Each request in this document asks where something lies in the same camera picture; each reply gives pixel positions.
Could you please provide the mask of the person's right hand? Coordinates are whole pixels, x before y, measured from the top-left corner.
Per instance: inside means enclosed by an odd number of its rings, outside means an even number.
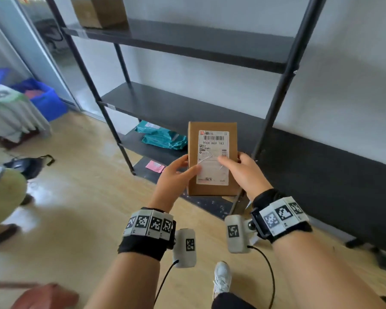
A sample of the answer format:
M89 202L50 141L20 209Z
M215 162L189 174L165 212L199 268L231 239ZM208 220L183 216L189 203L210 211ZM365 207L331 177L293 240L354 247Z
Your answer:
M256 162L247 154L238 152L237 172L231 172L239 186L253 201L263 192L273 189Z

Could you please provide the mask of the person's left hand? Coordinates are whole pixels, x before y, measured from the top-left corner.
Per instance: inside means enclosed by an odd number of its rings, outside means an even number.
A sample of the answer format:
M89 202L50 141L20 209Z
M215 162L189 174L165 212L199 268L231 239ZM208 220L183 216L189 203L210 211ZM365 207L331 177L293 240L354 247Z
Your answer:
M188 166L188 155L173 161L161 173L147 208L169 213L175 201L183 194L189 183L181 179L179 170Z

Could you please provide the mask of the brown cardboard parcel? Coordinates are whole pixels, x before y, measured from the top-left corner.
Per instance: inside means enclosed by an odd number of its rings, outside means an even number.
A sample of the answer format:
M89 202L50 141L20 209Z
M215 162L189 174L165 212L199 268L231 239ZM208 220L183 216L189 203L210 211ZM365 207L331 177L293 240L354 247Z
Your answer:
M237 161L237 123L189 122L188 166L200 165L201 172L189 181L189 196L233 197L240 186L228 168L218 161L225 156Z

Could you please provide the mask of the person's right forearm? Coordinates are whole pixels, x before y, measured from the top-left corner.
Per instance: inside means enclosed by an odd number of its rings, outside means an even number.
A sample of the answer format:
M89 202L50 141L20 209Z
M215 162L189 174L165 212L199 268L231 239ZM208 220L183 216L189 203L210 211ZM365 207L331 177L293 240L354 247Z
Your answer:
M273 243L298 309L386 309L386 303L311 232Z

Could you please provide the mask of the person's left forearm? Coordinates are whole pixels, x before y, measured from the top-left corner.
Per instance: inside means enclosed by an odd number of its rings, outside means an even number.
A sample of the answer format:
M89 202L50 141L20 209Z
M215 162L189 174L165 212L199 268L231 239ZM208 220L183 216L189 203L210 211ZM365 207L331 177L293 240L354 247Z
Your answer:
M84 309L154 309L159 275L158 260L120 253Z

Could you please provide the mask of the pink mailer packet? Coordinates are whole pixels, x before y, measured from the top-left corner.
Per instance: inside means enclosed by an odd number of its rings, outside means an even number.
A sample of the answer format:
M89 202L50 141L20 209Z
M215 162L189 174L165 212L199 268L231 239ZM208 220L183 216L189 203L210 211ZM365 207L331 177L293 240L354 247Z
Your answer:
M163 170L165 169L165 165L162 165L158 162L155 162L153 160L149 161L148 164L145 166L146 169L153 171L155 173L162 173Z

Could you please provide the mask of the teal mailer bag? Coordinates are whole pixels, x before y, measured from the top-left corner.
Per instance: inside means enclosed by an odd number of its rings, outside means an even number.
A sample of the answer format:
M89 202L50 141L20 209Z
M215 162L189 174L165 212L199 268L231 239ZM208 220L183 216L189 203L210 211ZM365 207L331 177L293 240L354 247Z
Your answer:
M142 143L164 149L182 150L187 146L188 139L184 135L170 131L166 134L145 134L142 138Z
M159 125L147 122L142 120L139 122L139 124L136 125L135 131L143 134L148 134L148 135L154 135L154 136L162 136L165 138L173 138L176 135L176 132L163 128Z

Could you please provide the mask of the black metal shelf rack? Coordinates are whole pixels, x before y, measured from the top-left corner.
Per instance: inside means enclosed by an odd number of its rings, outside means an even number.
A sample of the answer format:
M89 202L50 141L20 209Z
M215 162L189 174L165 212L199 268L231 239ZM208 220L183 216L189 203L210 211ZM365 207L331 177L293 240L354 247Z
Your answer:
M191 121L236 123L238 150L251 152L256 162L267 170L268 178L273 180L276 187L294 194L304 205L314 204L314 180L307 161L307 149L312 148L314 142L274 129L273 124L299 70L301 59L327 0L309 0L295 37L134 19L107 30L82 28L80 25L67 26L55 0L46 1L134 176L142 176L143 171L135 170L125 149L165 165L187 153L187 149L175 152L153 148L142 144L141 136L136 135L135 131L120 136L106 112L108 107L182 135L188 134L188 123ZM125 83L101 96L72 40L73 36L87 36L91 40L112 43ZM281 76L268 113L263 119L132 82L120 45L252 68Z

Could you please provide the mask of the black left wristband with markers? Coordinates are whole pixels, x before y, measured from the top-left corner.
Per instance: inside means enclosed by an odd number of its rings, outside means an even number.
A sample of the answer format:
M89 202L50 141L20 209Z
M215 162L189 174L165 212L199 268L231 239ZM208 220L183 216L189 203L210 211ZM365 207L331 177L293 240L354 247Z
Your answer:
M142 207L125 227L117 253L136 253L161 261L175 245L176 221L160 209Z

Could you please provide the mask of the black wristband with markers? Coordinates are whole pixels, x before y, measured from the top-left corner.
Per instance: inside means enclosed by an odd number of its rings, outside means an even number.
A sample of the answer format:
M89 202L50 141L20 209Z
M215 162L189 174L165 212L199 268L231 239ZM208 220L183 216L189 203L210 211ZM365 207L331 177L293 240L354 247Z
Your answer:
M125 227L117 253L136 253L161 261L175 245L176 221L160 209L142 207Z
M274 243L294 231L313 231L307 214L293 197L277 189L262 192L252 201L252 222L257 236Z

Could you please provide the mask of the black right wristband with markers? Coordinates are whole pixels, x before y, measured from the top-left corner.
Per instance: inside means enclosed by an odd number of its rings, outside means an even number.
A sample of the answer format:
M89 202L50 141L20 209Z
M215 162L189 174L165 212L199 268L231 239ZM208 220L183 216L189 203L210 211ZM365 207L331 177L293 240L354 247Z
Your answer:
M313 231L307 214L293 197L277 189L262 192L252 201L252 222L257 236L274 243L294 231Z

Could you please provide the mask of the person's white sneaker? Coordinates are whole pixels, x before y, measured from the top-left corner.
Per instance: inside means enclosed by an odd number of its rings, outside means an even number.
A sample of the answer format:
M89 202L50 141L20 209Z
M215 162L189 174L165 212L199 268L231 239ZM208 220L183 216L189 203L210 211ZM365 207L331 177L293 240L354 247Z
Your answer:
M214 270L213 300L222 293L230 292L231 282L232 272L229 265L225 261L219 261Z

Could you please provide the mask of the person's black trouser leg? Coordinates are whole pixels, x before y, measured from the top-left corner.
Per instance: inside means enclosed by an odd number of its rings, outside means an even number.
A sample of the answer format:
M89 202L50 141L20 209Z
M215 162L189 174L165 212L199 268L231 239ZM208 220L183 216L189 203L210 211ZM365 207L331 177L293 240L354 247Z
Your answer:
M247 301L231 292L218 294L211 304L211 309L257 309Z

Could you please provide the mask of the blue plastic bin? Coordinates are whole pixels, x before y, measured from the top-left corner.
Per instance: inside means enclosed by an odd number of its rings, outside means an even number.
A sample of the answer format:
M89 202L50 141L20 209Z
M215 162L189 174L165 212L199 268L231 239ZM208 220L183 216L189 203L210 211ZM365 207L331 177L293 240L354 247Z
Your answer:
M67 105L60 99L55 90L34 78L11 85L10 88L27 96L49 122L62 117L68 112Z

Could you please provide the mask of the black chair base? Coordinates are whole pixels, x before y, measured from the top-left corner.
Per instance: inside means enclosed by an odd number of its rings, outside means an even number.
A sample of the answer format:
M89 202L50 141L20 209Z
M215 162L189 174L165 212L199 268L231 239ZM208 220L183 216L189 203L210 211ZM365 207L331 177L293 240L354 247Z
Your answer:
M381 250L374 245L365 243L358 238L353 238L349 241L346 241L344 245L348 249L355 249L360 247L368 248L368 250L370 250L370 252L372 252L373 255L375 256L375 259L377 261L379 268L382 270L386 270L386 251L385 250Z

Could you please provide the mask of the plain brown cardboard box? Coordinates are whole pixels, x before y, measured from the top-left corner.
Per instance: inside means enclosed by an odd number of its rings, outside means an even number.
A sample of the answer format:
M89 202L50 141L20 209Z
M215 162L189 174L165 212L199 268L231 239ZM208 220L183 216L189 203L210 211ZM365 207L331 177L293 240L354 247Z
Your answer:
M124 0L70 0L82 27L107 29L128 25Z

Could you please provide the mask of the table with white cloth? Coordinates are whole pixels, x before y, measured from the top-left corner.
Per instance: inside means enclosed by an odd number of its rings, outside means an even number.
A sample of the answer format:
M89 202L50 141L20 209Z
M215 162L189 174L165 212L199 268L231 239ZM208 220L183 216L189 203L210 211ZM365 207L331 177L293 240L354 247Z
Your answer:
M11 150L37 135L52 135L49 121L25 94L0 84L0 145Z

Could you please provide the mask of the reddish brown bag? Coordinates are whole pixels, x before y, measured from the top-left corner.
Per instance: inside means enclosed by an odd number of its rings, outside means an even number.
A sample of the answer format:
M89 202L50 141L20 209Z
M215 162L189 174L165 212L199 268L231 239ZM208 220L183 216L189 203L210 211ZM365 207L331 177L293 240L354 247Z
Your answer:
M10 309L69 309L79 302L79 294L57 283L0 281L0 290L23 289Z

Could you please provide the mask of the glass door with metal frame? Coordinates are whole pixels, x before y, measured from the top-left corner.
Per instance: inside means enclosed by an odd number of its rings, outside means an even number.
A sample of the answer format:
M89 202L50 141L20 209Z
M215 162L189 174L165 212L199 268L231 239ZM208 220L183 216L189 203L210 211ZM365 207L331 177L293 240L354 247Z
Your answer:
M0 30L30 77L51 87L73 109L104 121L46 0L0 0Z

